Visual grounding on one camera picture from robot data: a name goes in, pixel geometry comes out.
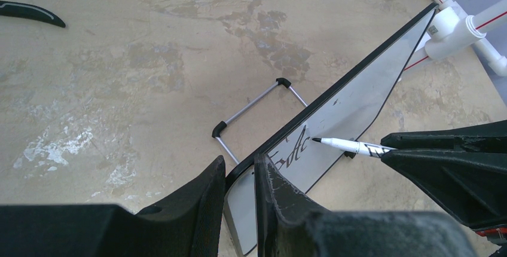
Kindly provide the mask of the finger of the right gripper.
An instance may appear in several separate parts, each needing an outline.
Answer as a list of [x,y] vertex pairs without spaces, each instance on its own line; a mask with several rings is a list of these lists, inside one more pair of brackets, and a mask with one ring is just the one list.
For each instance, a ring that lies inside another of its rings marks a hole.
[[506,121],[450,130],[391,133],[381,139],[381,144],[397,149],[505,151]]
[[409,179],[462,225],[506,225],[506,154],[395,150],[381,161]]

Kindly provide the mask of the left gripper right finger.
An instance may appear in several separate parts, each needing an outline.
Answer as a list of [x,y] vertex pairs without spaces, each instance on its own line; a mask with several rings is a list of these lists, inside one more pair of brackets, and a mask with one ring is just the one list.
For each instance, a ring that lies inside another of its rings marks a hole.
[[326,209],[290,183],[269,156],[254,159],[259,256],[475,256],[438,212]]

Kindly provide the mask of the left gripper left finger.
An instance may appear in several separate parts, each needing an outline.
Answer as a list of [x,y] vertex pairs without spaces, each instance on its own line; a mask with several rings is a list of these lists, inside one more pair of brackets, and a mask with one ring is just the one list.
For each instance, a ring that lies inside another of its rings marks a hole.
[[133,214],[116,204],[1,207],[2,256],[217,256],[225,161]]

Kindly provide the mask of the white black marker pen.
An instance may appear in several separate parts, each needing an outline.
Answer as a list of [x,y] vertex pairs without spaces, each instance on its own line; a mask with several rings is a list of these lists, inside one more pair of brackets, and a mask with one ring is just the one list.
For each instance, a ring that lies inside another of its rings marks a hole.
[[388,146],[339,138],[313,137],[312,141],[337,148],[344,152],[366,155],[374,158],[381,158],[384,154],[396,150],[396,148],[391,148]]

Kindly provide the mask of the black framed whiteboard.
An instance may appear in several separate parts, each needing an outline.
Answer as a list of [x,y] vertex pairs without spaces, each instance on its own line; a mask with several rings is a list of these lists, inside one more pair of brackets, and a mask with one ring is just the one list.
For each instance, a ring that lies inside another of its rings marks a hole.
[[371,126],[432,22],[429,4],[298,115],[238,161],[225,180],[224,219],[235,251],[246,256],[257,244],[254,157],[267,154],[278,171],[303,192],[337,162],[342,151],[316,137],[356,140]]

